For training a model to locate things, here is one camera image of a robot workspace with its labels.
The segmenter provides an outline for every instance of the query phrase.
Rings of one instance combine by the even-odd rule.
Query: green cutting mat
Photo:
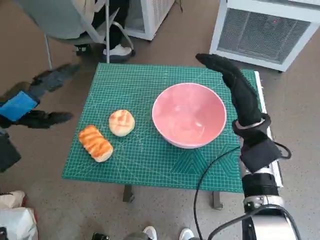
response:
[[[255,73],[243,71],[257,89]],[[198,83],[213,89],[227,111],[226,127],[210,144],[192,150],[166,142],[154,127],[151,111],[157,96],[178,83]],[[135,117],[135,129],[116,137],[108,129],[108,118],[118,109]],[[196,189],[201,174],[216,157],[239,145],[232,131],[237,118],[229,89],[218,72],[199,67],[104,64],[98,65],[62,177],[65,179]],[[78,133],[95,125],[114,147],[112,157],[95,162],[78,141]],[[239,151],[228,154],[212,167],[202,189],[242,192]]]

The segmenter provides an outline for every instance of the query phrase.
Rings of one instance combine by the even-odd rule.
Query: white appliance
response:
[[[317,2],[220,0],[210,53],[285,72],[320,26]]]
[[[175,0],[130,0],[125,30],[129,36],[151,41]]]

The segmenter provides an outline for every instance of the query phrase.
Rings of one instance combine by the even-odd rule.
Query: pink bowl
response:
[[[152,120],[159,133],[183,149],[202,147],[223,131],[227,112],[221,98],[197,83],[180,83],[155,100]]]

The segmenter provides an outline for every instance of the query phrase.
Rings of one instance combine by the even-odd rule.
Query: bread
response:
[[[109,117],[110,131],[118,136],[124,137],[135,128],[135,119],[128,110],[118,110]]]
[[[102,136],[94,125],[86,126],[79,132],[78,137],[83,147],[98,163],[108,160],[114,151],[110,142]]]

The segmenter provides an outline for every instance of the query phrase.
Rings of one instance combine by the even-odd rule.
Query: floor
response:
[[[152,42],[134,39],[137,55],[131,63],[200,66],[195,55],[209,51],[218,1],[183,2],[183,14],[175,5]],[[31,81],[48,65],[42,33],[9,0],[0,0],[0,29],[3,93],[16,82]],[[320,184],[319,43],[320,31],[283,74],[239,63],[242,68],[260,71],[275,139],[292,150],[293,158],[280,163],[285,186],[280,193],[305,240],[317,239],[320,234],[320,193],[316,190]],[[50,44],[55,66],[80,61],[71,46],[55,41]],[[70,111],[74,114],[71,121],[49,130],[9,129],[23,158],[0,176],[2,190],[27,193],[28,205],[37,212],[43,240],[90,240],[93,232],[121,240],[148,224],[156,227],[160,240],[177,239],[183,227],[196,232],[192,190],[135,187],[136,200],[126,204],[122,202],[123,186],[61,178],[97,64],[92,59],[81,63],[83,67],[73,80],[47,94],[40,106],[46,111]],[[198,216],[205,237],[221,223],[243,213],[242,194],[222,193],[221,198],[224,209],[215,211],[210,207],[210,193],[199,194]],[[215,239],[240,238],[238,224]]]

